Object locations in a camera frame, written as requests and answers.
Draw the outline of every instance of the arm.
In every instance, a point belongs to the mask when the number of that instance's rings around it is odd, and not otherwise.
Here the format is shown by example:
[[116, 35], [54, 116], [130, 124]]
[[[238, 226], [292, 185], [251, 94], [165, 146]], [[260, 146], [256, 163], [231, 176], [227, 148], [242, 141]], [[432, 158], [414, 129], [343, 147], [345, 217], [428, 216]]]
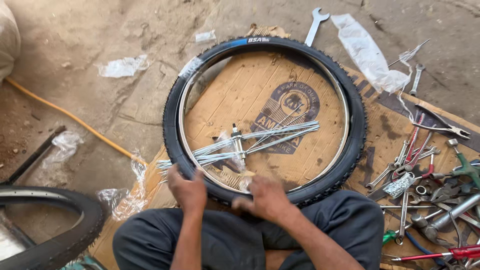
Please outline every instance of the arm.
[[207, 202], [203, 174], [197, 170], [192, 181], [183, 179], [177, 166], [168, 171], [168, 188], [183, 210], [180, 236], [173, 255], [171, 270], [200, 270], [202, 267], [202, 217]]
[[347, 251], [290, 203], [280, 183], [254, 176], [249, 188], [253, 201], [237, 198], [232, 206], [245, 209], [287, 231], [303, 247], [317, 270], [364, 270]]

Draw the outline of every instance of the dirt floor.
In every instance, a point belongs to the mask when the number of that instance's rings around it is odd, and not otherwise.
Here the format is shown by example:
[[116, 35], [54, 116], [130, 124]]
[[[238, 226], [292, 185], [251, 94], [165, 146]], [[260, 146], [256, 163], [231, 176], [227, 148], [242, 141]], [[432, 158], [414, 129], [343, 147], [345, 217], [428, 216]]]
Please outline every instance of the dirt floor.
[[[222, 41], [244, 35], [257, 23], [279, 25], [293, 39], [304, 40], [316, 7], [324, 13], [350, 13], [388, 62], [430, 38], [411, 61], [426, 66], [418, 96], [480, 125], [480, 97], [475, 95], [480, 84], [480, 0], [305, 0], [301, 5], [292, 0], [5, 2], [22, 37], [12, 77], [128, 151], [138, 150], [147, 161], [163, 143], [161, 112], [173, 80], [189, 59], [214, 44], [196, 44], [195, 34], [215, 29], [217, 41]], [[321, 24], [313, 46], [355, 67], [330, 20]], [[122, 78], [98, 76], [97, 65], [142, 54], [150, 61], [146, 71]], [[392, 68], [408, 72], [400, 63]], [[0, 179], [15, 171], [59, 125], [78, 133], [84, 143], [68, 161], [35, 166], [18, 184], [64, 187], [92, 196], [100, 189], [132, 186], [136, 178], [127, 157], [8, 83], [0, 88]], [[51, 221], [43, 221], [55, 215], [20, 211], [27, 209], [9, 212], [38, 242], [70, 224], [58, 222], [53, 228]]]

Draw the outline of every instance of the person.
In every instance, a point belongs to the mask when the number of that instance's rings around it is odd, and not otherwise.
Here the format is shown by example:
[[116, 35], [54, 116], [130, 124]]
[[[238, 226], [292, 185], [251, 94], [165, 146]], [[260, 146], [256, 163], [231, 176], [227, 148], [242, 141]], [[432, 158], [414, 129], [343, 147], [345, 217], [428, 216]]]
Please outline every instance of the person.
[[121, 270], [373, 270], [379, 269], [384, 218], [363, 195], [340, 190], [299, 209], [281, 183], [254, 176], [253, 200], [234, 209], [205, 210], [203, 174], [192, 181], [176, 165], [168, 187], [181, 209], [148, 209], [115, 233], [113, 254]]

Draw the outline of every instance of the bsa logo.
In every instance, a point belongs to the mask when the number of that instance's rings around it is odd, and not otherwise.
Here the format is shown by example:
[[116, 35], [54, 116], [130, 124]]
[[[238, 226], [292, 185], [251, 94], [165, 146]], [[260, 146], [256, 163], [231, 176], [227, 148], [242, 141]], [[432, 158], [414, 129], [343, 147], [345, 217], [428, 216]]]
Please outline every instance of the bsa logo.
[[250, 42], [268, 42], [270, 41], [267, 37], [251, 37], [248, 39], [248, 43]]
[[[288, 82], [279, 85], [270, 95], [255, 122], [250, 126], [252, 132], [267, 130], [287, 124], [300, 124], [314, 120], [320, 110], [320, 101], [317, 93], [307, 84]], [[272, 136], [263, 143], [278, 140], [280, 137]], [[290, 141], [269, 147], [267, 153], [293, 154], [300, 145], [303, 136], [298, 136]]]

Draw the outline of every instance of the black tire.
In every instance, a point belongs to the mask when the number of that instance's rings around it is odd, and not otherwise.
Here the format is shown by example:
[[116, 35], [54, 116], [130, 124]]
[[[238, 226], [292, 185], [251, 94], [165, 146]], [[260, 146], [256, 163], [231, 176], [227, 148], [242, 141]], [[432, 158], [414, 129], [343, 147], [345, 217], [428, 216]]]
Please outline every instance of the black tire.
[[[315, 63], [315, 61], [319, 61], [333, 74], [345, 93], [350, 111], [350, 129], [343, 152], [327, 173], [299, 189], [287, 192], [287, 196], [292, 203], [299, 207], [307, 206], [329, 196], [350, 176], [363, 152], [367, 121], [361, 96], [347, 72], [338, 63], [323, 54], [323, 52], [308, 47], [303, 43], [280, 37], [240, 37], [213, 46], [198, 55], [198, 59], [190, 62], [195, 64], [190, 66], [188, 66], [190, 63], [187, 64], [175, 81], [165, 105], [163, 136], [168, 156], [172, 163], [178, 164], [181, 173], [189, 179], [192, 178], [195, 166], [179, 143], [180, 136], [177, 123], [181, 94], [194, 72], [204, 68], [206, 63], [209, 63], [209, 66], [211, 66], [213, 63], [227, 57], [252, 51], [274, 51], [287, 54], [291, 58], [293, 56], [301, 59], [301, 62], [307, 62], [316, 72], [325, 76], [318, 64]], [[225, 205], [230, 205], [233, 198], [238, 196], [251, 197], [244, 193], [224, 189], [207, 177], [205, 177], [205, 184], [209, 197]]]
[[2, 270], [57, 270], [93, 243], [102, 230], [104, 215], [99, 203], [77, 192], [28, 186], [0, 186], [0, 205], [42, 203], [75, 211], [81, 217], [68, 231], [0, 261]]

